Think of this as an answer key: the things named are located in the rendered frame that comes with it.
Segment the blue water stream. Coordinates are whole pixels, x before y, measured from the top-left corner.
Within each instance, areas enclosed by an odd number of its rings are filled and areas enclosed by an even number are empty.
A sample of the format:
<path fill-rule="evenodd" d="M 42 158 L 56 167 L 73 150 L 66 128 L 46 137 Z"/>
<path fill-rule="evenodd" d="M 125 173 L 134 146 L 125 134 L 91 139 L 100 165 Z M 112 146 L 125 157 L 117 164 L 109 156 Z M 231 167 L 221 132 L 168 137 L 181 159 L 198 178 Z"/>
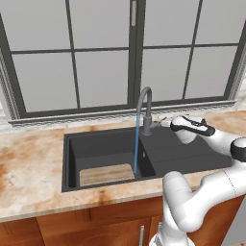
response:
<path fill-rule="evenodd" d="M 135 122 L 135 155 L 134 155 L 134 174 L 136 174 L 136 169 L 137 169 L 138 136 L 139 136 L 139 121 L 140 121 L 140 112 L 137 112 L 137 113 L 136 113 L 136 122 Z"/>

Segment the dark grey sink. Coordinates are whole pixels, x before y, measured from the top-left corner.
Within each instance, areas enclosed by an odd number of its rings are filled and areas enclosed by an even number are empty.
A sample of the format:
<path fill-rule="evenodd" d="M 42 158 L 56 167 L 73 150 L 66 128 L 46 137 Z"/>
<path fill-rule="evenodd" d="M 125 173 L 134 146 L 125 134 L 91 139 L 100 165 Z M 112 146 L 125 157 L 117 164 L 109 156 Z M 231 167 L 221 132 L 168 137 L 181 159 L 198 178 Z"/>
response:
<path fill-rule="evenodd" d="M 68 134 L 63 143 L 61 190 L 63 192 L 116 185 L 118 182 L 80 186 L 80 171 L 128 163 L 134 172 L 135 128 Z M 127 183 L 163 177 L 171 171 L 182 174 L 226 168 L 229 157 L 211 150 L 196 137 L 181 143 L 169 128 L 156 128 L 149 136 L 139 131 L 137 169 Z"/>

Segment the wooden cutting board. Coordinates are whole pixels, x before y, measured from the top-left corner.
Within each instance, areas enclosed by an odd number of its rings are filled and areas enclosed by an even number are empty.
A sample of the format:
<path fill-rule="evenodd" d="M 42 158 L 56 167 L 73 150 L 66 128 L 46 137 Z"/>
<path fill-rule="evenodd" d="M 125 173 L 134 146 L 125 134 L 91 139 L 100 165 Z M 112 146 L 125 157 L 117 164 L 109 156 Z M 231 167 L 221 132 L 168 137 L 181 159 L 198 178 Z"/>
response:
<path fill-rule="evenodd" d="M 95 167 L 80 171 L 80 186 L 114 183 L 134 177 L 133 169 L 128 163 Z"/>

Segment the dark framed window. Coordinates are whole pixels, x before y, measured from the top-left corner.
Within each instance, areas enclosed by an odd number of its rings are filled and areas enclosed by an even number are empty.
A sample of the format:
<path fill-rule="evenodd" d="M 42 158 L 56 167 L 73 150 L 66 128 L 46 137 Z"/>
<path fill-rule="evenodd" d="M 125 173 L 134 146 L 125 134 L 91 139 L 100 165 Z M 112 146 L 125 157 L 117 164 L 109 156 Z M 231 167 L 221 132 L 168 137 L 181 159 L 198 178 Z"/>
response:
<path fill-rule="evenodd" d="M 246 0 L 0 0 L 9 120 L 235 100 Z"/>

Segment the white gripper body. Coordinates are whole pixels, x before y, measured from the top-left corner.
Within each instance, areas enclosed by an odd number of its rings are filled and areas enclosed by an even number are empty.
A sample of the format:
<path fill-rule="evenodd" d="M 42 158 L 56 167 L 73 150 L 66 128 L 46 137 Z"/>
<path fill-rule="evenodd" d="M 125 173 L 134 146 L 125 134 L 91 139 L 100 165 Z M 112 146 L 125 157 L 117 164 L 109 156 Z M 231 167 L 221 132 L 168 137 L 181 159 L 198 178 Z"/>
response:
<path fill-rule="evenodd" d="M 162 127 L 169 127 L 171 125 L 172 120 L 172 117 L 165 117 L 160 121 L 160 125 Z"/>

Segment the grey window sill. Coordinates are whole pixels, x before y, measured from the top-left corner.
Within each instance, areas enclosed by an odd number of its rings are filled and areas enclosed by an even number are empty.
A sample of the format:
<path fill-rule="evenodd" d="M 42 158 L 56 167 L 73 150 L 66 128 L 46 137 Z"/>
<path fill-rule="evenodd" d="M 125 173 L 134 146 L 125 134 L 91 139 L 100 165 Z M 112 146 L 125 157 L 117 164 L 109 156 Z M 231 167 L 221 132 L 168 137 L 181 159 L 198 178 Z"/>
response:
<path fill-rule="evenodd" d="M 175 106 L 164 107 L 152 107 L 151 114 L 159 113 L 174 113 L 178 111 L 215 111 L 220 109 L 232 108 L 235 105 L 235 100 L 230 101 L 218 101 L 209 103 L 195 103 L 195 104 L 183 104 Z M 123 111 L 103 111 L 103 112 L 90 112 L 90 113 L 76 113 L 59 116 L 42 116 L 35 118 L 24 118 L 9 120 L 8 123 L 14 128 L 29 127 L 35 125 L 46 124 L 61 124 L 74 121 L 92 121 L 97 119 L 116 119 L 123 117 L 136 117 L 136 110 L 123 110 Z"/>

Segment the grey curved faucet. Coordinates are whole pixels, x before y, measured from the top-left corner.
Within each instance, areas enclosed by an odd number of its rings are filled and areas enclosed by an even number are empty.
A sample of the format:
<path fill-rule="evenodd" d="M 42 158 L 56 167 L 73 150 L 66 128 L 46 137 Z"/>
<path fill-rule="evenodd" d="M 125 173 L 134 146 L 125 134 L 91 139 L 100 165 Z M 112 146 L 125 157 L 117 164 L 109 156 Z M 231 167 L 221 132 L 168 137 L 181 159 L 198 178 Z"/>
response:
<path fill-rule="evenodd" d="M 143 117 L 143 128 L 142 133 L 144 135 L 150 135 L 151 134 L 151 124 L 152 124 L 152 116 L 151 116 L 151 103 L 152 103 L 152 89 L 148 86 L 146 86 L 139 95 L 137 106 L 136 106 L 136 112 L 141 113 L 142 104 L 144 101 L 144 98 L 147 98 L 147 107 L 146 107 L 146 113 Z"/>

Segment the wooden drawer front panel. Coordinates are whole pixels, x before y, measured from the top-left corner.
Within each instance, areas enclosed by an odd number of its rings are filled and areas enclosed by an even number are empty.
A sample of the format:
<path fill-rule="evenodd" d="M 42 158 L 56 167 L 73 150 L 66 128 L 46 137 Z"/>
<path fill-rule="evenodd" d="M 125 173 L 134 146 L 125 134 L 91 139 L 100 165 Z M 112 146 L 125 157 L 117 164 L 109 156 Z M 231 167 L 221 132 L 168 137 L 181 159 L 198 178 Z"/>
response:
<path fill-rule="evenodd" d="M 82 228 L 88 225 L 130 221 L 162 214 L 162 198 L 153 197 L 131 202 L 104 205 L 90 209 L 78 209 L 39 216 L 37 222 L 42 229 Z"/>

